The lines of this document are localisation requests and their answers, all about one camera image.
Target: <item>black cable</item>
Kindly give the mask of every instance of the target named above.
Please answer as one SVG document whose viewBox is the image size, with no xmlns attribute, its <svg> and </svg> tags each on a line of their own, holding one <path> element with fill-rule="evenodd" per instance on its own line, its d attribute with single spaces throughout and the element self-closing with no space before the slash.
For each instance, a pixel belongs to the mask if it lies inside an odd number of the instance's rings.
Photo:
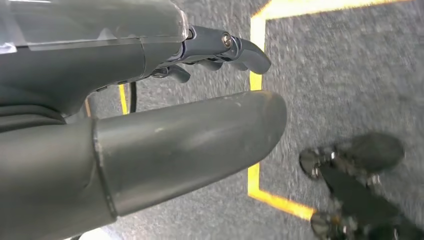
<svg viewBox="0 0 424 240">
<path fill-rule="evenodd" d="M 129 113 L 135 113 L 137 111 L 137 82 L 129 83 L 129 94 Z"/>
</svg>

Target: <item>gray cylindrical tube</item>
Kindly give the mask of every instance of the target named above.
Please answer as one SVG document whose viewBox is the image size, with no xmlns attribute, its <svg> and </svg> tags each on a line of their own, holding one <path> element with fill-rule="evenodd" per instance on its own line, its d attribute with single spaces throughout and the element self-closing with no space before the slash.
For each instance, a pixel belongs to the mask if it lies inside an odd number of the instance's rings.
<svg viewBox="0 0 424 240">
<path fill-rule="evenodd" d="M 117 214 L 191 192 L 264 159 L 286 126 L 267 91 L 100 120 L 96 148 Z"/>
<path fill-rule="evenodd" d="M 0 133 L 0 239 L 59 240 L 265 158 L 281 96 L 246 92 L 97 122 Z"/>
</svg>

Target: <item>robotic finger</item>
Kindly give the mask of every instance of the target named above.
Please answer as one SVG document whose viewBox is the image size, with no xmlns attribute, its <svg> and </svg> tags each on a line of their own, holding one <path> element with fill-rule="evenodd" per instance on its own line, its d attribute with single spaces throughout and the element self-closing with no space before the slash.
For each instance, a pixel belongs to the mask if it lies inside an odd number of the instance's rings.
<svg viewBox="0 0 424 240">
<path fill-rule="evenodd" d="M 223 30 L 191 26 L 188 38 L 182 42 L 178 53 L 160 64 L 151 76 L 163 78 L 167 76 L 166 73 L 173 73 L 174 78 L 181 82 L 181 79 L 187 79 L 190 74 L 182 68 L 172 69 L 175 64 L 200 64 L 208 70 L 216 71 L 223 63 L 229 63 L 237 70 L 250 70 L 256 74 L 264 74 L 271 67 L 270 59 L 252 42 Z"/>
</svg>

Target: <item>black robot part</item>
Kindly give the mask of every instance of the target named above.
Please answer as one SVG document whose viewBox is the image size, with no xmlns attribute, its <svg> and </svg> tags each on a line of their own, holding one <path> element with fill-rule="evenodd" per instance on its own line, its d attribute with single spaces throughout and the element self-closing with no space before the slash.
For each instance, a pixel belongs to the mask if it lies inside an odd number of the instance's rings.
<svg viewBox="0 0 424 240">
<path fill-rule="evenodd" d="M 376 194 L 369 180 L 396 166 L 404 155 L 401 141 L 378 132 L 302 151 L 303 171 L 312 179 L 325 181 L 338 208 L 336 213 L 312 216 L 315 235 L 323 240 L 424 239 L 424 231 Z"/>
</svg>

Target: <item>yellow tape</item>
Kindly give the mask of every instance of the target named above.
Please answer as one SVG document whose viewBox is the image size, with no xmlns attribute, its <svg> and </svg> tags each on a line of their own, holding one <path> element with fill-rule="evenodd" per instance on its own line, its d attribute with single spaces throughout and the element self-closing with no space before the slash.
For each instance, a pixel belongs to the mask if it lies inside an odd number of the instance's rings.
<svg viewBox="0 0 424 240">
<path fill-rule="evenodd" d="M 125 97 L 125 86 L 124 84 L 119 85 L 120 104 L 122 106 L 122 114 L 128 114 L 127 98 Z"/>
</svg>

